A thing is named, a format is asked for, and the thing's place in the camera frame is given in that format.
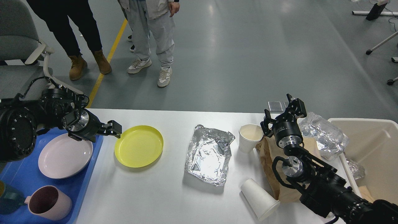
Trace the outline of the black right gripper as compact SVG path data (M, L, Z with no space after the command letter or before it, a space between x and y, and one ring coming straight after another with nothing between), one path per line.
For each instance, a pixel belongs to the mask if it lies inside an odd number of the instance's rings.
M281 114L280 121L273 119L270 111L264 109L265 116L263 121L260 122L263 135L268 138L274 135L276 145L279 148L284 148L290 144L300 145L303 143L303 136L297 120L307 117L306 107L300 98L294 98L287 94L287 99L289 103Z

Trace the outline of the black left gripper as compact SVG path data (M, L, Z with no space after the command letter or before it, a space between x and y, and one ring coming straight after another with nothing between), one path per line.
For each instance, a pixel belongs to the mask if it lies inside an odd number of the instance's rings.
M121 138L122 126L115 120L102 123L97 116L88 110L82 110L80 119L74 125L68 127L68 136L76 141L96 142L96 136L102 133L103 136L114 136Z

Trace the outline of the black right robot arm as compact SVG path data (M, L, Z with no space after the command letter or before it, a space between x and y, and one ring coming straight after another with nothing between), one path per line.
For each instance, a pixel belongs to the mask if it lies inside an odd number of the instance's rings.
M260 123L264 136L275 137L276 145L283 149L286 158L276 156L272 170L284 187L301 194L300 202L315 214L325 218L332 213L335 223L341 218L347 224L396 224L398 208L394 203L378 199L373 203L345 187L346 180L337 175L337 169L304 149L298 118L307 116L304 102L287 94L285 111L275 119L265 109Z

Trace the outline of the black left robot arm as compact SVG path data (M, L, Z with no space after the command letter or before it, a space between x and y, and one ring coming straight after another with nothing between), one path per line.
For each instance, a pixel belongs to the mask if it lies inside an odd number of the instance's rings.
M46 77L55 88L42 91L37 100L25 100L24 94L1 99L1 162L18 161L31 155L37 137L52 128L65 129L76 141L96 142L96 136L120 138L122 126L115 120L102 123L86 109L89 98L57 84Z

